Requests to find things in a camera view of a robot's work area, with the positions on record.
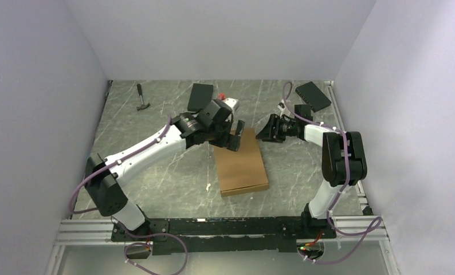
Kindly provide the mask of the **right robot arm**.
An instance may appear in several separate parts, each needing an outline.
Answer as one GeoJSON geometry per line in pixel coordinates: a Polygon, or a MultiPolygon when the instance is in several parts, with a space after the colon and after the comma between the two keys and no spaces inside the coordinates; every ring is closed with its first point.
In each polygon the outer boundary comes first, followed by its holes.
{"type": "Polygon", "coordinates": [[[306,204],[301,217],[300,230],[308,238],[322,231],[320,219],[337,204],[343,192],[367,176],[367,161],[362,135],[358,131],[342,132],[324,123],[309,123],[311,109],[296,104],[294,117],[271,114],[265,127],[256,135],[263,142],[282,143],[287,137],[320,146],[323,181],[315,197],[306,204]]]}

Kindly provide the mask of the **brown cardboard box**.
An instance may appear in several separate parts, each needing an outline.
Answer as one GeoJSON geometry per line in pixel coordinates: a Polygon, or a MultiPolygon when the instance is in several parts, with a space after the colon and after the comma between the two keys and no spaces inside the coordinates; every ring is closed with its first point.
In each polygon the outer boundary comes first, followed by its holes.
{"type": "Polygon", "coordinates": [[[237,152],[214,147],[213,154],[222,197],[265,191],[269,188],[268,176],[253,128],[244,129],[237,152]]]}

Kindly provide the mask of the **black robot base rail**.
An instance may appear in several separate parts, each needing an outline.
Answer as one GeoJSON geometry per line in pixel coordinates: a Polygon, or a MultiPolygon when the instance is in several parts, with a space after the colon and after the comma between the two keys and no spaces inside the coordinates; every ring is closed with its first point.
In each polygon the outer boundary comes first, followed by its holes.
{"type": "Polygon", "coordinates": [[[112,242],[152,243],[155,256],[173,253],[276,250],[295,252],[296,246],[314,239],[334,239],[327,221],[305,215],[248,218],[150,218],[131,234],[114,225],[112,242]]]}

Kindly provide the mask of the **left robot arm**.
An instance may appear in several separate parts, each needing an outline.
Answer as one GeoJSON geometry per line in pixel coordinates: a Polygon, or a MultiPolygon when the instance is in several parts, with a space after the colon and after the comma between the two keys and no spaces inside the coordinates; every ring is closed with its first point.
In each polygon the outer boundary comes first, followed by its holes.
{"type": "Polygon", "coordinates": [[[213,99],[198,112],[183,112],[170,118],[157,133],[132,147],[102,158],[91,155],[83,186],[99,213],[119,221],[136,241],[146,238],[149,220],[139,206],[128,199],[123,187],[156,162],[193,146],[212,146],[238,151],[244,121],[231,132],[239,101],[213,99]]]}

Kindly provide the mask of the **black handled hammer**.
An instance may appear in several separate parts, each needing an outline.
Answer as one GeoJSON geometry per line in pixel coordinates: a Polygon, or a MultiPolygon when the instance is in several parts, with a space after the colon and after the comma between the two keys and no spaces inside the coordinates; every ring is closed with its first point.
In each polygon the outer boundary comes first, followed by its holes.
{"type": "Polygon", "coordinates": [[[142,110],[145,110],[145,109],[149,108],[151,104],[150,103],[146,103],[145,100],[144,100],[142,85],[141,84],[137,84],[136,87],[137,87],[137,92],[138,92],[139,99],[140,99],[140,105],[136,107],[136,110],[137,111],[142,111],[142,110]]]}

